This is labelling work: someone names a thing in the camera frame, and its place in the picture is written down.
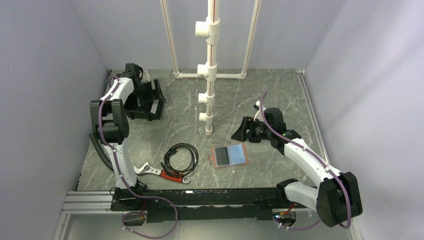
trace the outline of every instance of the gray marble surface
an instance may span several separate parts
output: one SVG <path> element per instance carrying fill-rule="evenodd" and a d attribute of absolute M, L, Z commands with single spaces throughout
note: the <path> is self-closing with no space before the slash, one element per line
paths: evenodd
<path fill-rule="evenodd" d="M 219 73 L 239 73 L 226 69 Z M 319 146 L 307 108 L 302 86 L 294 69 L 249 69 L 247 78 L 217 79 L 213 134 L 205 135 L 205 123 L 199 122 L 199 113 L 206 106 L 198 103 L 198 93 L 206 91 L 206 81 L 199 79 L 174 79 L 172 70 L 149 70 L 151 79 L 159 79 L 166 103 L 162 118 L 155 121 L 129 119 L 130 134 L 127 139 L 131 163 L 141 167 L 149 162 L 161 168 L 164 154 L 174 144 L 189 143 L 199 152 L 199 163 L 191 174 L 189 184 L 175 183 L 156 175 L 139 176 L 149 189 L 215 189 L 274 187 L 277 183 L 295 178 L 312 185 L 305 172 L 289 158 L 271 147 L 269 141 L 246 142 L 249 164 L 214 169 L 208 160 L 213 147 L 238 144 L 231 135 L 238 129 L 244 116 L 253 117 L 253 105 L 263 92 L 268 91 L 264 106 L 278 107 L 283 112 L 288 129 L 296 130 L 317 153 Z M 171 158 L 175 168 L 190 163 L 188 151 L 182 150 Z M 100 160 L 90 144 L 78 184 L 78 191 L 109 190 L 115 178 Z"/>

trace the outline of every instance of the black cable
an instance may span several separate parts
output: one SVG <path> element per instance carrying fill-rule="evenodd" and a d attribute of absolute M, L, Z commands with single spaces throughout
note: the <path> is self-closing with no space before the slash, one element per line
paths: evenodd
<path fill-rule="evenodd" d="M 112 166 L 112 162 L 108 158 L 106 153 L 103 151 L 103 148 L 100 145 L 98 138 L 92 132 L 89 134 L 89 136 L 90 136 L 91 142 L 93 143 L 94 149 L 97 152 L 98 156 L 100 157 L 101 161 L 106 165 L 107 168 L 109 168 L 113 172 L 114 167 Z"/>
<path fill-rule="evenodd" d="M 171 166 L 170 158 L 172 155 L 176 154 L 178 149 L 187 149 L 191 154 L 191 162 L 190 165 L 186 169 L 178 170 Z M 163 161 L 160 165 L 162 165 L 163 170 L 171 177 L 184 177 L 190 173 L 192 173 L 199 162 L 199 153 L 198 150 L 188 143 L 178 143 L 173 145 L 163 156 Z"/>

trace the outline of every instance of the coiled black cable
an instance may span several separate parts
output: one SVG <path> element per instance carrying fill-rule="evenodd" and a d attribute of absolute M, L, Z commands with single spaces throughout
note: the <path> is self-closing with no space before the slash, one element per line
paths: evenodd
<path fill-rule="evenodd" d="M 183 170 L 175 169 L 171 166 L 170 158 L 172 155 L 176 154 L 178 149 L 187 149 L 191 154 L 191 162 L 190 165 Z M 188 143 L 178 143 L 173 145 L 163 156 L 163 161 L 160 165 L 162 165 L 163 170 L 171 177 L 184 177 L 190 173 L 192 173 L 199 162 L 199 153 L 198 150 Z"/>

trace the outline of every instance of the wall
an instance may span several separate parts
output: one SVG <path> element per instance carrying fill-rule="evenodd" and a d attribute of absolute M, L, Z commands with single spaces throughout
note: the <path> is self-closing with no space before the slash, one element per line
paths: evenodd
<path fill-rule="evenodd" d="M 0 5 L 0 239 L 52 239 L 106 66 L 70 1 Z"/>
<path fill-rule="evenodd" d="M 159 0 L 72 0 L 106 65 L 135 62 L 149 69 L 173 68 Z M 195 37 L 207 16 L 206 0 L 168 0 L 179 67 L 206 62 L 206 42 Z M 304 69 L 341 0 L 264 0 L 249 68 Z M 254 0 L 221 0 L 219 68 L 242 68 Z"/>
<path fill-rule="evenodd" d="M 359 181 L 365 240 L 424 239 L 424 2 L 346 0 L 306 68 L 330 161 Z"/>

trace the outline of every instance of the adjustable wrench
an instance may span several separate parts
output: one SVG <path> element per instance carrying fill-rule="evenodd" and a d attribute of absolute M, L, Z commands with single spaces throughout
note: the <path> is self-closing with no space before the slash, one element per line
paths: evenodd
<path fill-rule="evenodd" d="M 141 168 L 137 168 L 136 166 L 134 166 L 134 171 L 137 175 L 140 176 L 146 174 L 154 174 L 177 183 L 188 184 L 190 182 L 189 176 L 170 176 L 164 170 L 153 168 L 148 162 L 146 162 Z"/>

